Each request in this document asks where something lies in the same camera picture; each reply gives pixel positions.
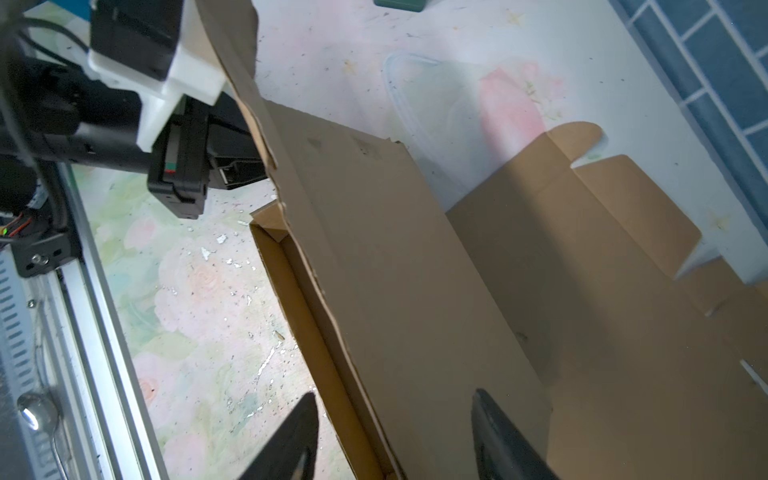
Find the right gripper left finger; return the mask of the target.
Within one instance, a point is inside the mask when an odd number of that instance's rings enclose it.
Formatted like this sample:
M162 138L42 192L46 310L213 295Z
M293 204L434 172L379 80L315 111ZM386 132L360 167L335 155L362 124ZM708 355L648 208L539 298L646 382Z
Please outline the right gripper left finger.
M311 480L319 438L316 397L305 393L240 475L240 480Z

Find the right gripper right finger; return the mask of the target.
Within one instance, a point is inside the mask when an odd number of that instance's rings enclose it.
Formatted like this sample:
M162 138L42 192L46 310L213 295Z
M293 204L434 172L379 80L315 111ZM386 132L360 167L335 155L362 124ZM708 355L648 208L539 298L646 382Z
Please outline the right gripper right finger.
M471 425L480 479L558 479L484 389L477 389L473 395Z

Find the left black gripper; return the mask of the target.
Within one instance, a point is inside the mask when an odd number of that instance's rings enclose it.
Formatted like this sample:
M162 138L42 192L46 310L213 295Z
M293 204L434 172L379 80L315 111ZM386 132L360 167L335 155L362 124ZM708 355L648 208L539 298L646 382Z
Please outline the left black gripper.
M144 174L150 193L181 219L202 215L211 189L234 190L267 177L238 106L225 94L212 106L183 98L143 151L136 143L137 93L30 57L8 68L39 160Z

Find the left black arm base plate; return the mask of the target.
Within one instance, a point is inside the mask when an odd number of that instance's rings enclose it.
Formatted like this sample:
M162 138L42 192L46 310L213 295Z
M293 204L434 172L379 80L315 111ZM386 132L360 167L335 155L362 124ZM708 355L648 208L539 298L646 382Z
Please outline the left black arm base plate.
M45 275L81 255L80 241L72 232L50 233L36 240L10 245L21 278Z

